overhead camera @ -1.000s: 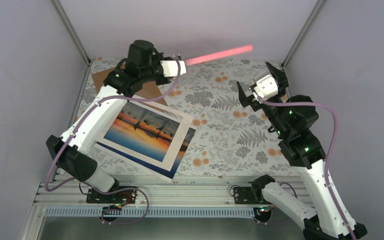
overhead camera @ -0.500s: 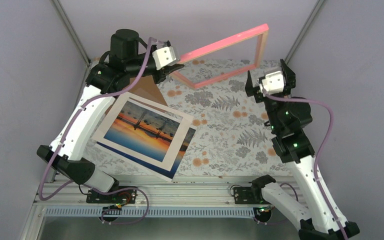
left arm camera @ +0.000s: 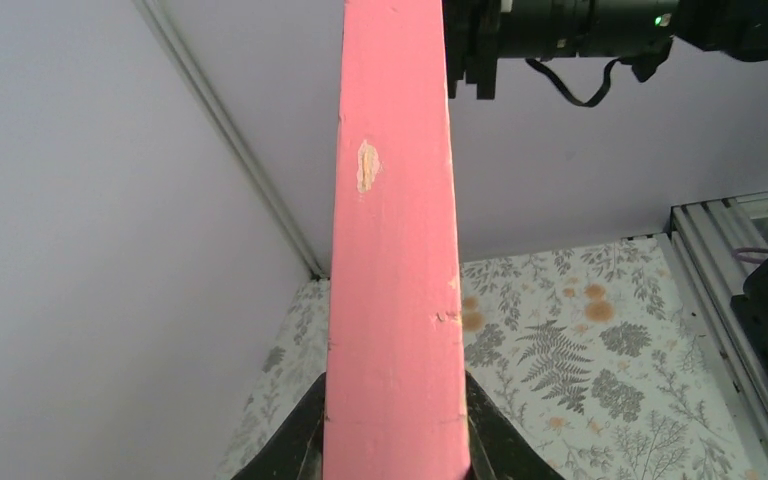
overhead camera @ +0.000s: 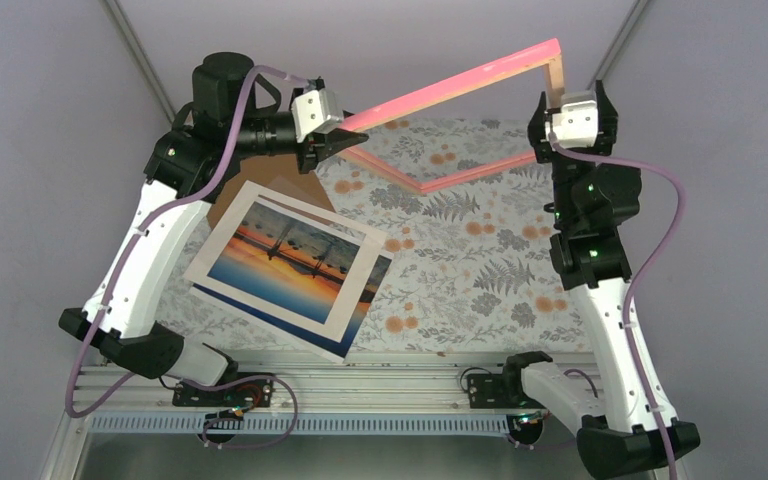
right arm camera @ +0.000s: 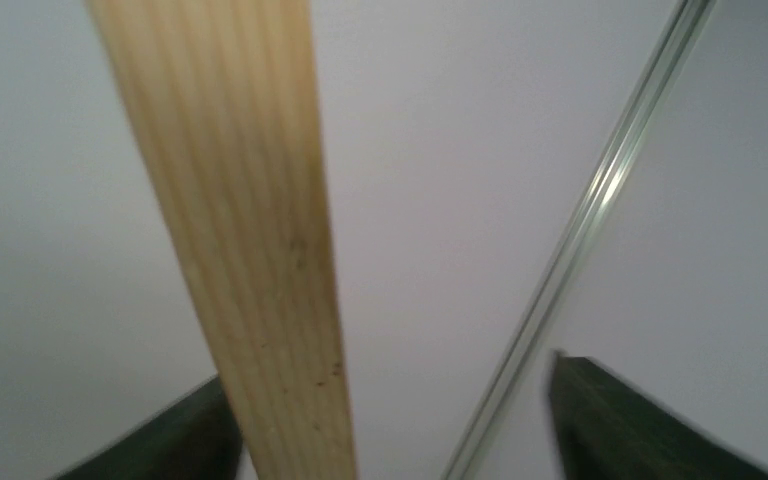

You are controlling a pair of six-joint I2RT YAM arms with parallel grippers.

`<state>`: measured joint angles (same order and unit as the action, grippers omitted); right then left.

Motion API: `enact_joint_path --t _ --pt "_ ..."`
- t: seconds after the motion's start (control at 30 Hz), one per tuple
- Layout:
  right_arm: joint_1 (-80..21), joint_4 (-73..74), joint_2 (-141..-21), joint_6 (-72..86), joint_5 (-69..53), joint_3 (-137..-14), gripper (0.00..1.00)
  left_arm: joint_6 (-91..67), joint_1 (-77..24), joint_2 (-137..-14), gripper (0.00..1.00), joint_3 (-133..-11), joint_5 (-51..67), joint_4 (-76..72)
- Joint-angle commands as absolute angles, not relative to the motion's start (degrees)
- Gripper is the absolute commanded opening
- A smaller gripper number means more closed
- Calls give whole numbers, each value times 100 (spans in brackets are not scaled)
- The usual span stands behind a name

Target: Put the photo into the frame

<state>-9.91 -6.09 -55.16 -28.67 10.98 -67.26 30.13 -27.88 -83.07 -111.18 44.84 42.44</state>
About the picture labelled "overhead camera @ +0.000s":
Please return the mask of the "pink picture frame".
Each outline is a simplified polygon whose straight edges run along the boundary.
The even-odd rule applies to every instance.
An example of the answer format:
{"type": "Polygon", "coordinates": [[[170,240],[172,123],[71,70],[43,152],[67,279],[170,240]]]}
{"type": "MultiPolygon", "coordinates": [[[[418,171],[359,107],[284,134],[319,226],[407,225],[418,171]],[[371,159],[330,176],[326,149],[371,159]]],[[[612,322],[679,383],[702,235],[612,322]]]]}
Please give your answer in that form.
{"type": "MultiPolygon", "coordinates": [[[[543,71],[547,105],[552,108],[558,106],[565,93],[564,68],[560,41],[552,38],[371,107],[349,117],[344,121],[343,128],[356,133],[365,132],[535,69],[543,71]]],[[[536,161],[535,154],[527,152],[421,182],[359,146],[351,147],[339,156],[416,194],[433,193],[536,161]]]]}

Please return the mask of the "white photo mat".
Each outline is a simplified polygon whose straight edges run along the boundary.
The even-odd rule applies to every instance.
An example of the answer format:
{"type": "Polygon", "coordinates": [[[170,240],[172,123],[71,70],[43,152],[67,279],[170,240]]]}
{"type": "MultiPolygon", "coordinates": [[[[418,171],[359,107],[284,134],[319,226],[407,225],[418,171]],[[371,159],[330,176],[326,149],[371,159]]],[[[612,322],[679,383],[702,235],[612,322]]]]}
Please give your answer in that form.
{"type": "Polygon", "coordinates": [[[196,293],[341,341],[392,263],[385,232],[247,181],[184,273],[196,293]]]}

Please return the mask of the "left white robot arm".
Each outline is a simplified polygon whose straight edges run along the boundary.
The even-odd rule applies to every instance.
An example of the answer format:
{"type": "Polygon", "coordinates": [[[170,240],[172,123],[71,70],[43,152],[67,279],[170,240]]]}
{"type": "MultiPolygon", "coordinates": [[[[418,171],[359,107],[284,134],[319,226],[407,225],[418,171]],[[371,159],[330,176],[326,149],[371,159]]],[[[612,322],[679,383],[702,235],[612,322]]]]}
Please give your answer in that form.
{"type": "Polygon", "coordinates": [[[366,140],[347,131],[321,79],[289,76],[291,104],[272,84],[278,71],[231,52],[208,55],[192,74],[193,97],[155,144],[130,232],[99,289],[66,309],[59,327],[129,372],[198,384],[215,405],[238,391],[235,362],[155,318],[162,285],[194,227],[248,158],[288,155],[300,173],[366,140]]]}

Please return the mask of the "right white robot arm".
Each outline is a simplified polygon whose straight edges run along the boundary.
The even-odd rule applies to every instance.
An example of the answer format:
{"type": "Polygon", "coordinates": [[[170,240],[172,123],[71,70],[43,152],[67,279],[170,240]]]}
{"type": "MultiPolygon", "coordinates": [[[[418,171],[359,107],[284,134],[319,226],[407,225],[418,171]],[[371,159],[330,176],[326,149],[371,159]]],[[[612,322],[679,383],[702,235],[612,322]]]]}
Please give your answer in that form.
{"type": "Polygon", "coordinates": [[[678,479],[680,459],[700,445],[700,435],[678,417],[638,320],[643,271],[631,268],[619,228],[639,213],[646,165],[613,156],[618,121],[596,81],[555,107],[541,99],[528,125],[536,159],[552,173],[550,258],[588,329],[602,389],[587,393],[534,351],[506,360],[501,391],[512,406],[536,404],[560,420],[595,479],[648,471],[678,479]]]}

